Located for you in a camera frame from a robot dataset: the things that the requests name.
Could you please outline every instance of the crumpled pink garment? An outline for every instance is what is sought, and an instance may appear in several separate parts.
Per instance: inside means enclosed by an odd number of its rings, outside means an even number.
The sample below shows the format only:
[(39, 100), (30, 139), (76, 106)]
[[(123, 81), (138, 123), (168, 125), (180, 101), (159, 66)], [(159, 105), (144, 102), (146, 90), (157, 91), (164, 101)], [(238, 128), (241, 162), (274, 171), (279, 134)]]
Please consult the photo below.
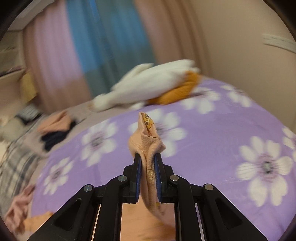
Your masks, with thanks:
[(28, 205), (33, 199), (35, 185), (28, 185), (21, 194), (15, 196), (11, 206), (4, 216), (4, 223), (11, 233), (17, 233), (22, 228), (22, 222), (27, 218)]

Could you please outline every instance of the metal screw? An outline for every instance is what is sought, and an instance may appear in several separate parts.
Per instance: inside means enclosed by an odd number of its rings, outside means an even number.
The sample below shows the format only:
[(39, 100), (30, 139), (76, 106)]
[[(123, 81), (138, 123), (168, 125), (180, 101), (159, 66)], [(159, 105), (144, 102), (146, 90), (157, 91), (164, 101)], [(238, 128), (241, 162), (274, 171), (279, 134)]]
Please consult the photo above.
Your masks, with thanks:
[(206, 184), (205, 189), (207, 189), (208, 191), (212, 191), (214, 189), (214, 186), (212, 184)]
[(85, 185), (85, 186), (83, 187), (83, 190), (86, 191), (86, 192), (89, 192), (89, 191), (92, 190), (92, 186), (89, 185), (89, 184), (87, 184), (87, 185)]
[(126, 181), (127, 179), (128, 179), (128, 178), (127, 178), (127, 176), (125, 176), (125, 175), (121, 175), (121, 176), (118, 177), (118, 180), (121, 181), (121, 182), (124, 182), (124, 181)]
[(171, 176), (170, 176), (170, 179), (171, 179), (172, 181), (178, 181), (178, 180), (179, 180), (179, 177), (178, 177), (177, 175), (171, 175)]

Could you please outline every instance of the curtain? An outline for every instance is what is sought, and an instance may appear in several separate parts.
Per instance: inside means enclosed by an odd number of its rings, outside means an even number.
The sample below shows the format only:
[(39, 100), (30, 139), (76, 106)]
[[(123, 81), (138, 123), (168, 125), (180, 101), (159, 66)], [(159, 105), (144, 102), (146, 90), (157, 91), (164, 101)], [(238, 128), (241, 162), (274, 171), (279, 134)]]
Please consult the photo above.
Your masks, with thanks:
[(211, 76), (207, 45), (190, 0), (134, 0), (158, 63), (192, 59)]
[(92, 96), (154, 55), (132, 0), (67, 0), (71, 33)]
[(45, 111), (91, 99), (72, 42), (64, 0), (49, 5), (24, 29), (24, 52)]

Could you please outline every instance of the power strip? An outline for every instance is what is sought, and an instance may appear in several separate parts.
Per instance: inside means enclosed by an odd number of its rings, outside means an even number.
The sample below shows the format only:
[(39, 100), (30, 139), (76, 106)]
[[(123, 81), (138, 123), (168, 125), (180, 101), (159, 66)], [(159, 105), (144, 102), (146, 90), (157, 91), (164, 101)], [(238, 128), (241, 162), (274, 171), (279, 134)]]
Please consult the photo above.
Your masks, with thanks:
[(293, 53), (296, 53), (295, 41), (292, 41), (283, 37), (271, 35), (271, 34), (263, 34), (263, 39), (264, 39), (264, 44), (283, 48)]

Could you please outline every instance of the white goose plush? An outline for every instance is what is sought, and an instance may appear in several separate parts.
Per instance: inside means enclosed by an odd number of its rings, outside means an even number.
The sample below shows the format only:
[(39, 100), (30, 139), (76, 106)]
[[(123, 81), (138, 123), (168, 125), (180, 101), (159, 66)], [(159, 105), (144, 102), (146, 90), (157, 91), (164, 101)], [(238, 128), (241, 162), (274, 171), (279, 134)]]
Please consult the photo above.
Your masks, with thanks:
[(156, 98), (179, 86), (186, 71), (199, 72), (194, 65), (195, 62), (188, 59), (154, 67), (153, 64), (137, 65), (111, 88), (110, 93), (95, 97), (92, 109), (100, 112), (121, 104), (135, 104), (139, 108), (146, 100)]

